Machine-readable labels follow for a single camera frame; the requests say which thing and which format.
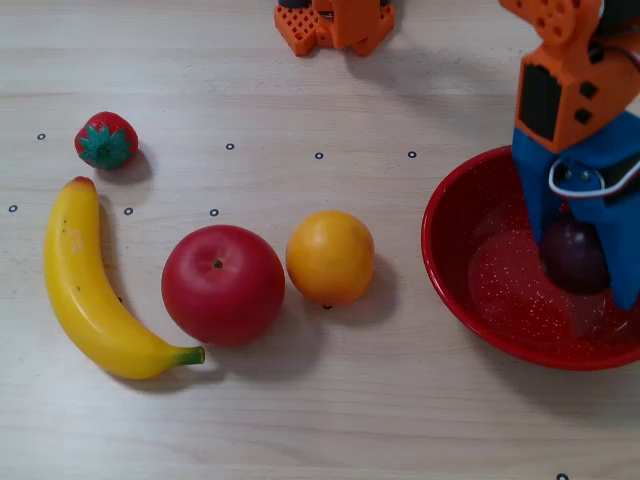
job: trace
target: dark purple plum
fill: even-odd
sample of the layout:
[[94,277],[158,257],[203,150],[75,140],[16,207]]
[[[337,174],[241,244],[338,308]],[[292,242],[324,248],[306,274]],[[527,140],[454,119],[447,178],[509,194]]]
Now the dark purple plum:
[[542,236],[540,263],[549,280],[569,293],[600,293],[611,280],[596,228],[570,216],[555,221]]

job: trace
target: strawberry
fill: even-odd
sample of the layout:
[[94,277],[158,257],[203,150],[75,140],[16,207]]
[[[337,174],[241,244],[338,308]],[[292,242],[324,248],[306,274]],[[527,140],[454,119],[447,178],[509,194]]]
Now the strawberry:
[[125,165],[138,151],[138,135],[121,116],[101,112],[82,127],[75,144],[78,155],[87,164],[113,170]]

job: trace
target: strawberry leaves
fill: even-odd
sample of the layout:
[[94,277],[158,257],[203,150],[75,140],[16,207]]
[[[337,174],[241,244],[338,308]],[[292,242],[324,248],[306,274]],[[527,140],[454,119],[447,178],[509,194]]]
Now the strawberry leaves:
[[86,132],[87,138],[78,139],[84,148],[80,158],[92,167],[112,170],[124,165],[133,156],[130,151],[131,142],[127,141],[127,135],[123,129],[117,130],[112,135],[106,125],[103,125],[99,131],[87,125]]

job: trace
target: yellow banana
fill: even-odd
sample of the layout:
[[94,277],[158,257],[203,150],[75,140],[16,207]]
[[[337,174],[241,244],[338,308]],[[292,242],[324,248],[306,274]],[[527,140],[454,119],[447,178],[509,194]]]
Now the yellow banana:
[[175,365],[204,362],[202,347],[169,345],[120,303],[102,265],[99,217],[93,182],[77,177],[58,195],[47,225],[45,283],[69,338],[100,367],[124,378],[149,378]]

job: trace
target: red bowl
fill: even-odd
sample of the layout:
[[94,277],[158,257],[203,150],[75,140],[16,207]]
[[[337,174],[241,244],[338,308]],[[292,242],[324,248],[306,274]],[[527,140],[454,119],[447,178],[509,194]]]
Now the red bowl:
[[640,302],[572,295],[540,268],[511,147],[456,168],[434,192],[422,255],[447,307],[491,345],[532,363],[600,370],[640,359]]

